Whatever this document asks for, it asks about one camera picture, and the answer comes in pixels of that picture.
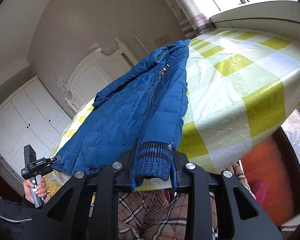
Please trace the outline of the person's left hand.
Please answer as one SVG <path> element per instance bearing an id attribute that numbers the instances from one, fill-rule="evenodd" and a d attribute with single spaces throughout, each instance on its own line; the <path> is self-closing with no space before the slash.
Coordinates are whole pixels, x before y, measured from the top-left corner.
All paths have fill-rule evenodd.
<path id="1" fill-rule="evenodd" d="M 23 181 L 23 188 L 25 199 L 34 204 L 34 199 L 31 193 L 35 193 L 38 197 L 45 200 L 47 197 L 47 187 L 44 177 L 40 177 L 40 183 L 34 186 L 33 182 L 29 179 Z"/>

